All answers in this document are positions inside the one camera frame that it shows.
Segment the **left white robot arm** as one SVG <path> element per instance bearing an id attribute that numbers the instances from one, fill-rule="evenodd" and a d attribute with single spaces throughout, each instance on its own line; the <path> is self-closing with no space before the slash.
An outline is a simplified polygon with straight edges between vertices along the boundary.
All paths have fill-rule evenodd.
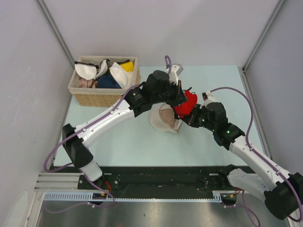
<path id="1" fill-rule="evenodd" d="M 186 102 L 178 79 L 180 73 L 181 70 L 156 70 L 145 82 L 131 86 L 116 103 L 95 118 L 76 127 L 70 124 L 63 127 L 62 146 L 74 167 L 86 175 L 90 186 L 99 189 L 105 183 L 90 146 L 107 130 L 151 110 L 155 104 L 175 107 Z"/>

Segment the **white mesh laundry bag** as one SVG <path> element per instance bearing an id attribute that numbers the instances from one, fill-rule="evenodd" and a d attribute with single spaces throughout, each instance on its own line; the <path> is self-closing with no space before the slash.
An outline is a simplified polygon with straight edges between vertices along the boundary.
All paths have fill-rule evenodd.
<path id="1" fill-rule="evenodd" d="M 175 119 L 173 108 L 168 104 L 157 104 L 149 113 L 152 127 L 161 132 L 177 133 L 182 125 L 181 120 Z"/>

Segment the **red bra black trim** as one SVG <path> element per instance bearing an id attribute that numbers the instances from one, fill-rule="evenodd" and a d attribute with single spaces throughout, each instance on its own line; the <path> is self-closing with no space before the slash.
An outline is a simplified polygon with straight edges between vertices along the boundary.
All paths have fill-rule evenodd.
<path id="1" fill-rule="evenodd" d="M 175 114 L 178 118 L 183 119 L 185 116 L 190 115 L 191 111 L 194 109 L 197 104 L 198 97 L 195 92 L 191 92 L 190 89 L 185 90 L 184 94 L 187 98 L 187 101 L 179 106 L 173 107 Z"/>

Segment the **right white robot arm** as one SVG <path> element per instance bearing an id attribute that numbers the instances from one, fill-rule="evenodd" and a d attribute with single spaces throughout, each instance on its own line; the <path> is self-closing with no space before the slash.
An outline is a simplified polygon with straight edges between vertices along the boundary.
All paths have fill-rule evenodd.
<path id="1" fill-rule="evenodd" d="M 252 186 L 247 178 L 236 180 L 232 174 L 225 173 L 218 178 L 219 186 L 229 190 L 241 183 L 240 187 L 263 200 L 276 218 L 301 222 L 302 217 L 294 219 L 291 214 L 297 210 L 303 213 L 303 176 L 290 173 L 257 151 L 247 135 L 229 122 L 222 103 L 211 102 L 206 106 L 196 104 L 191 110 L 188 107 L 187 104 L 174 107 L 175 115 L 190 127 L 203 127 L 211 131 L 219 146 L 242 159 L 261 179 L 259 185 Z"/>

